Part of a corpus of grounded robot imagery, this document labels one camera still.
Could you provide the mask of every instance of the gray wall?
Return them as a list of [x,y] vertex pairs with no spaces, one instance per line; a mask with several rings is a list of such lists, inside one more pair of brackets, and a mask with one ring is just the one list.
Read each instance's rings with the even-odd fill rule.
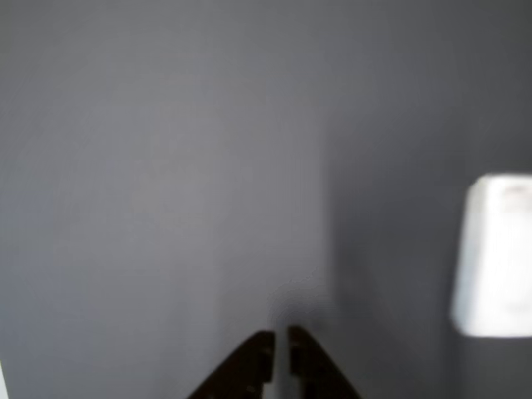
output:
[[530,396],[446,318],[465,187],[532,170],[526,2],[0,10],[12,399],[186,397],[290,323],[368,399]]

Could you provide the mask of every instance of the white object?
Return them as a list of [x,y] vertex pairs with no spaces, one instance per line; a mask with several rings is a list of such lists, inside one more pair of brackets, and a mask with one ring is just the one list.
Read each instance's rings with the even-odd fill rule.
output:
[[0,363],[0,399],[7,398],[6,382],[3,379],[2,364]]
[[451,318],[473,337],[532,337],[532,176],[470,188]]

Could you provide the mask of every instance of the blurry white object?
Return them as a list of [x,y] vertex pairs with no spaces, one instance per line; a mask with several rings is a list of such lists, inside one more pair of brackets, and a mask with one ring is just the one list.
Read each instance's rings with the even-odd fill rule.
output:
[[532,337],[532,176],[470,188],[451,317],[473,337]]
[[0,363],[0,399],[7,398],[6,382],[3,379],[2,364]]

